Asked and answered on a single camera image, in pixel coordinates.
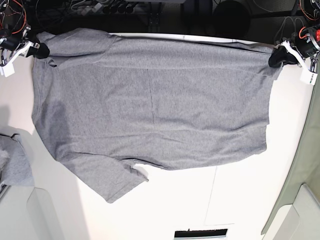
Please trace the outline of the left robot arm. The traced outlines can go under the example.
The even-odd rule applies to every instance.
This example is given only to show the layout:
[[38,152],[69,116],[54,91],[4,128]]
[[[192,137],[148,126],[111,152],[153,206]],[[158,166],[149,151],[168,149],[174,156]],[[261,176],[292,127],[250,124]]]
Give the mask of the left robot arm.
[[299,13],[307,23],[297,28],[296,21],[292,20],[294,32],[290,37],[281,36],[275,41],[268,64],[271,68],[298,65],[316,73],[320,61],[320,2],[318,0],[296,0],[290,16],[284,19],[292,19]]

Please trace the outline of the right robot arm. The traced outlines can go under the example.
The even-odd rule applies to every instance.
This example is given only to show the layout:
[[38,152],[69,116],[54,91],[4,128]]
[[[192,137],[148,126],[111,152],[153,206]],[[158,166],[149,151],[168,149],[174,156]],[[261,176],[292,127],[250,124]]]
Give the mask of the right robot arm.
[[30,33],[27,11],[22,0],[0,2],[0,65],[17,56],[45,59],[50,50]]

